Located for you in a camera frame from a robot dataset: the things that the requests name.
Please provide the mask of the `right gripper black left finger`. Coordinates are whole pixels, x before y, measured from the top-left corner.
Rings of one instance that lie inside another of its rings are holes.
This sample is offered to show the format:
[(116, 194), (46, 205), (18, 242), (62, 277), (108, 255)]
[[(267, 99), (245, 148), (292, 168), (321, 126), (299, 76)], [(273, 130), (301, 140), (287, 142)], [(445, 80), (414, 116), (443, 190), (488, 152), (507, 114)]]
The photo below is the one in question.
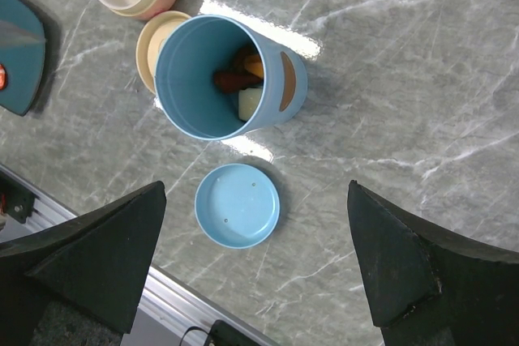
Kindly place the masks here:
[(119, 345), (166, 208), (162, 182), (1, 244), (3, 345)]

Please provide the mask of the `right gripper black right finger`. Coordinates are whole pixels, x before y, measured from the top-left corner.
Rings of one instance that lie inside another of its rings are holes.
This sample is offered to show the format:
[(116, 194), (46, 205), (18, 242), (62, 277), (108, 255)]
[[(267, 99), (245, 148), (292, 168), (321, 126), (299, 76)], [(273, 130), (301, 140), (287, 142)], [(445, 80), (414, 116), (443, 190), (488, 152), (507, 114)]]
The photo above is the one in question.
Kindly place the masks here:
[(350, 232), (387, 345), (516, 345), (518, 254), (349, 185)]

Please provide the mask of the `blue round lid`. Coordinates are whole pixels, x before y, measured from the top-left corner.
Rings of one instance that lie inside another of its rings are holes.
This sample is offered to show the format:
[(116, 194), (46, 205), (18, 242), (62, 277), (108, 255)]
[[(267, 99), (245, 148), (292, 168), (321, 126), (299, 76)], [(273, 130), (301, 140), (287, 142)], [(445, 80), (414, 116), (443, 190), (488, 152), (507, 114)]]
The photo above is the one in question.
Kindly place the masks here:
[(199, 184), (195, 218), (212, 241), (230, 249), (248, 249), (267, 240), (281, 217), (273, 181), (249, 164), (224, 164)]

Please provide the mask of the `red shrimp piece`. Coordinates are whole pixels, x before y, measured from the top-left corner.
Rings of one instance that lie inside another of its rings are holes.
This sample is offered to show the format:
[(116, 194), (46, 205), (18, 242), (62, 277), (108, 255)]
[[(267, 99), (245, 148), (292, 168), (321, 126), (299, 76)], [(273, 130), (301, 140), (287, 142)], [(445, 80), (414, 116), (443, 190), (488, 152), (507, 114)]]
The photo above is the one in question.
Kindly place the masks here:
[(0, 90), (7, 86), (7, 72), (3, 65), (0, 65)]

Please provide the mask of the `white sushi roll piece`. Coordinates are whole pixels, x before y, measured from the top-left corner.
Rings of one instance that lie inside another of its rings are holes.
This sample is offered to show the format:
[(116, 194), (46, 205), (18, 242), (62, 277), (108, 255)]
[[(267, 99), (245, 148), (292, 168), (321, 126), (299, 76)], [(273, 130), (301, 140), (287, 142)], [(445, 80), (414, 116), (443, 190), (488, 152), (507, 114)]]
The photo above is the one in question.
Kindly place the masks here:
[(238, 93), (238, 118), (244, 122), (254, 115), (263, 95), (263, 88), (247, 88)]

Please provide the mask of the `orange red food piece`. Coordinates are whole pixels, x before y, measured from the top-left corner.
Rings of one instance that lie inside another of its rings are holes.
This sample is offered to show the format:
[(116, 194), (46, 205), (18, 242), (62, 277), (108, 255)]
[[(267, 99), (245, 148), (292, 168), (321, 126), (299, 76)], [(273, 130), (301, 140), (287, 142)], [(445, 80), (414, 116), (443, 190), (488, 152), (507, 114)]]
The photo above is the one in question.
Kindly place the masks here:
[(235, 93), (263, 82), (256, 75), (232, 71), (217, 71), (213, 74), (212, 79), (217, 88), (225, 94)]

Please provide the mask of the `blue tall cup container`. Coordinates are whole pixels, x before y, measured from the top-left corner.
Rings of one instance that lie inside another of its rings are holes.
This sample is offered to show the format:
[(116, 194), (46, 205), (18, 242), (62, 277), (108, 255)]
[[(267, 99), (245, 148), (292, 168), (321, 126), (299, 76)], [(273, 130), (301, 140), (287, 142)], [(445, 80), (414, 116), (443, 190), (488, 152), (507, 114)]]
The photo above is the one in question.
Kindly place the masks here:
[[(244, 122), (237, 94), (214, 83), (245, 45), (252, 45), (264, 69), (259, 105)], [(235, 19), (199, 15), (181, 23), (165, 40), (155, 70), (157, 98), (167, 118), (183, 133), (206, 141), (230, 139), (289, 121), (302, 108), (308, 91), (302, 59)]]

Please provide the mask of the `beige round lid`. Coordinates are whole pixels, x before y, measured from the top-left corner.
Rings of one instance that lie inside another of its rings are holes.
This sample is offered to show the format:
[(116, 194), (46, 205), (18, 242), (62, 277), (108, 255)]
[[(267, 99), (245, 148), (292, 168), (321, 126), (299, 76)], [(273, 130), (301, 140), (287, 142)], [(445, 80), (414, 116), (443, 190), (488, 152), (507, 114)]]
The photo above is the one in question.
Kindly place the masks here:
[(161, 48), (170, 34), (190, 18), (181, 11), (165, 11), (151, 18), (139, 34), (135, 63), (140, 79), (152, 94), (156, 94), (155, 70)]

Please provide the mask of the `orange fried food piece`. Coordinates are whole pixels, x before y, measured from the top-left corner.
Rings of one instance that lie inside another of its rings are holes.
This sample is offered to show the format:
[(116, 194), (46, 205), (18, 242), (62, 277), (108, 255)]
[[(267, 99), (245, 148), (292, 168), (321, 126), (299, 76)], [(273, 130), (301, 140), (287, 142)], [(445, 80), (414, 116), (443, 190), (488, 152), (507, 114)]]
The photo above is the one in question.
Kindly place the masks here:
[(264, 78), (264, 66), (261, 56), (258, 53), (247, 55), (242, 64), (243, 68), (247, 72), (257, 76), (258, 78)]

